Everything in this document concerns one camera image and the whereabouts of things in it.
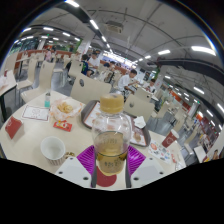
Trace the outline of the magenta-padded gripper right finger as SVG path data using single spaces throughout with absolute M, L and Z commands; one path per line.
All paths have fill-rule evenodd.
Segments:
M 162 166 L 152 157 L 146 157 L 133 146 L 128 147 L 125 168 L 127 188 L 140 188 L 165 176 Z

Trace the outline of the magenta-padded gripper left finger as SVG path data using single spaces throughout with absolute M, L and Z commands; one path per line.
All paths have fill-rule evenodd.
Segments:
M 76 157 L 68 157 L 56 175 L 84 188 L 95 188 L 97 174 L 94 147 L 89 146 Z

